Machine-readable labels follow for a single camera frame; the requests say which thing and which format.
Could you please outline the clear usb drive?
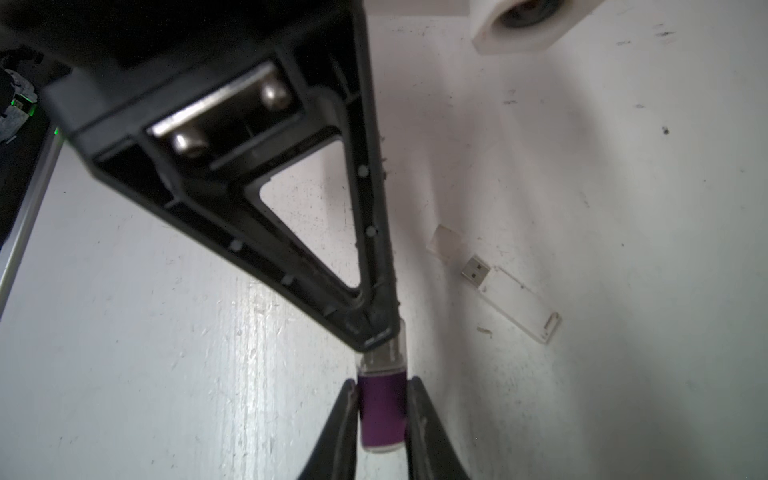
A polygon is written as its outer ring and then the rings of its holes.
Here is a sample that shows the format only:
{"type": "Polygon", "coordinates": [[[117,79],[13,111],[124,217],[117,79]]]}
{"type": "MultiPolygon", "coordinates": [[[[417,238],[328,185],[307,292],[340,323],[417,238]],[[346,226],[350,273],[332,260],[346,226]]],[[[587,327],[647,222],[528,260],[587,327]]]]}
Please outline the clear usb drive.
{"type": "Polygon", "coordinates": [[[462,277],[499,314],[537,342],[546,345],[562,321],[561,315],[538,294],[498,266],[473,255],[462,277]]]}

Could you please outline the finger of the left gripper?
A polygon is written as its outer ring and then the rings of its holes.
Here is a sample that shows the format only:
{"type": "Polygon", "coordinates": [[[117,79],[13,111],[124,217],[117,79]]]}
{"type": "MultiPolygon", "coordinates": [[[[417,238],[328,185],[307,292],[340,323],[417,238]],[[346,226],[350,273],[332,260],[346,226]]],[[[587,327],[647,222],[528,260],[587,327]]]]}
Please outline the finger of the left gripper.
{"type": "Polygon", "coordinates": [[[366,15],[359,1],[39,1],[71,67],[42,103],[100,181],[367,352],[399,332],[366,15]],[[359,282],[260,199],[343,148],[359,282]]]}

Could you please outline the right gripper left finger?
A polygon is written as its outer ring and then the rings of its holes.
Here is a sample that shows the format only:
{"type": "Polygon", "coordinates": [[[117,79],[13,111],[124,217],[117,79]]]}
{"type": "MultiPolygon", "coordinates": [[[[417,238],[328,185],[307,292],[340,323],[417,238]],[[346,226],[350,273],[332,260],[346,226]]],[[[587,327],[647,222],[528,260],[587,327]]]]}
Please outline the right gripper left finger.
{"type": "Polygon", "coordinates": [[[358,387],[353,379],[347,379],[341,386],[298,479],[352,480],[355,478],[358,415],[358,387]]]}

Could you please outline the purple usb drive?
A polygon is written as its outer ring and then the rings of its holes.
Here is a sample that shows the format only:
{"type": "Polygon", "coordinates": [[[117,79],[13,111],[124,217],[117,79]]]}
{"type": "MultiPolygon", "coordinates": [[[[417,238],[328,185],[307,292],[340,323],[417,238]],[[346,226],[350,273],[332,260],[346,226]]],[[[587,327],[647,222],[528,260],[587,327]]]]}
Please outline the purple usb drive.
{"type": "Polygon", "coordinates": [[[405,444],[407,364],[375,360],[371,352],[357,367],[360,443],[372,453],[387,453],[405,444]]]}

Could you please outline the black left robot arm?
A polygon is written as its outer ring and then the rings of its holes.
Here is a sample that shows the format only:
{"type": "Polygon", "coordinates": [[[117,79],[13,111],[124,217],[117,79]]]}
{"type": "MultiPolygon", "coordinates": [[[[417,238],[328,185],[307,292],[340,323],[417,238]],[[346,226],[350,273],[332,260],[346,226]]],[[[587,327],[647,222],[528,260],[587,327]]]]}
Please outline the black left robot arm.
{"type": "Polygon", "coordinates": [[[399,333],[359,1],[5,1],[1,140],[58,129],[90,173],[266,283],[358,352],[399,333]],[[260,198],[343,149],[359,280],[260,198]]]}

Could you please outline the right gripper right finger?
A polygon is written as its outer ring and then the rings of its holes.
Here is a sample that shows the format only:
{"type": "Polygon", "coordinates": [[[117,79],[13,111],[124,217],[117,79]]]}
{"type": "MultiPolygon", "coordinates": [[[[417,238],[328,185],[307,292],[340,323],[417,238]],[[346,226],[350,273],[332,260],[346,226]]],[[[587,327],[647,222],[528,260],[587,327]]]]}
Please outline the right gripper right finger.
{"type": "Polygon", "coordinates": [[[426,387],[417,376],[407,382],[406,413],[409,478],[468,480],[426,387]]]}

